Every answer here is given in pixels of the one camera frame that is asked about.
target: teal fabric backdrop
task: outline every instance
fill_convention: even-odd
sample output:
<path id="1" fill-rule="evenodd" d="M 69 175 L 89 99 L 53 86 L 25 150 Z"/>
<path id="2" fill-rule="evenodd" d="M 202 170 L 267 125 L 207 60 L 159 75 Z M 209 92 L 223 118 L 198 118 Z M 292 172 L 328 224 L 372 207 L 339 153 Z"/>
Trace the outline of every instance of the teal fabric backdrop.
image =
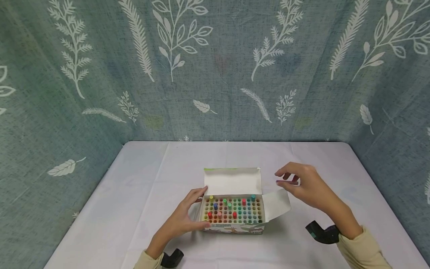
<path id="1" fill-rule="evenodd" d="M 430 262 L 429 14 L 0 1 L 0 268 L 42 268 L 130 140 L 350 143 Z"/>

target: black device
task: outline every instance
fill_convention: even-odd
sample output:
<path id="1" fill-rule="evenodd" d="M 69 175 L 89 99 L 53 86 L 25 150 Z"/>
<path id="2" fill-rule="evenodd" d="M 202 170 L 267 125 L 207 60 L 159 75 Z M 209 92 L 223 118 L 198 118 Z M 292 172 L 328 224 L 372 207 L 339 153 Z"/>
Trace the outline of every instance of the black device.
<path id="1" fill-rule="evenodd" d="M 179 249 L 175 249 L 175 251 L 170 256 L 164 252 L 163 259 L 161 260 L 161 266 L 164 268 L 176 268 L 183 257 L 184 253 Z"/>
<path id="2" fill-rule="evenodd" d="M 319 243 L 335 244 L 339 242 L 339 234 L 341 233 L 336 225 L 332 225 L 323 230 L 315 220 L 306 226 L 306 230 Z"/>

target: sleeve cuff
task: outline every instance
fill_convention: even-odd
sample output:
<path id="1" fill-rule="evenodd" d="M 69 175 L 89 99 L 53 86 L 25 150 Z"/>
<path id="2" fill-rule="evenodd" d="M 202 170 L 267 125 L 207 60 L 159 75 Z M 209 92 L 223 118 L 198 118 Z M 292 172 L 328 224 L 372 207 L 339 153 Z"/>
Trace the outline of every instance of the sleeve cuff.
<path id="1" fill-rule="evenodd" d="M 142 251 L 134 269 L 159 269 L 161 268 L 161 260 L 164 253 L 162 253 L 156 260 L 146 254 L 146 249 Z"/>

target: white tablecloth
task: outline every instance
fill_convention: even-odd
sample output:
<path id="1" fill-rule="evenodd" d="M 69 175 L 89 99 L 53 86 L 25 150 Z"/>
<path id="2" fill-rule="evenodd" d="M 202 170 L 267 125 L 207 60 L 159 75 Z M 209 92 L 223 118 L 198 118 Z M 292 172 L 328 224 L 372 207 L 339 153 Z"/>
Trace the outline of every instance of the white tablecloth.
<path id="1" fill-rule="evenodd" d="M 203 187 L 203 168 L 261 167 L 263 193 L 277 190 L 275 171 L 289 161 L 314 165 L 379 242 L 393 268 L 426 268 L 423 257 L 348 144 L 336 142 L 129 142 L 124 145 L 46 269 L 131 269 L 152 235 L 190 189 Z M 335 245 L 306 231 L 320 211 L 290 195 L 292 210 L 262 235 L 189 233 L 170 242 L 190 269 L 345 269 Z"/>

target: beige sleeve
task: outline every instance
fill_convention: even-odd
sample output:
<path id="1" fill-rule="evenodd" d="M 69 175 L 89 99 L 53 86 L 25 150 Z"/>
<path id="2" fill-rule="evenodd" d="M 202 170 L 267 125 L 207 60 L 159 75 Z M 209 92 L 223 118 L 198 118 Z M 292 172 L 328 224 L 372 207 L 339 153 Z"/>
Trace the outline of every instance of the beige sleeve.
<path id="1" fill-rule="evenodd" d="M 154 260 L 149 257 L 145 251 L 146 249 L 142 251 L 142 254 L 140 254 L 139 260 L 135 264 L 134 269 L 161 269 L 161 260 L 163 259 L 164 253 Z"/>
<path id="2" fill-rule="evenodd" d="M 337 245 L 352 269 L 392 269 L 382 256 L 378 243 L 364 226 L 363 233 L 353 240 L 339 234 Z"/>

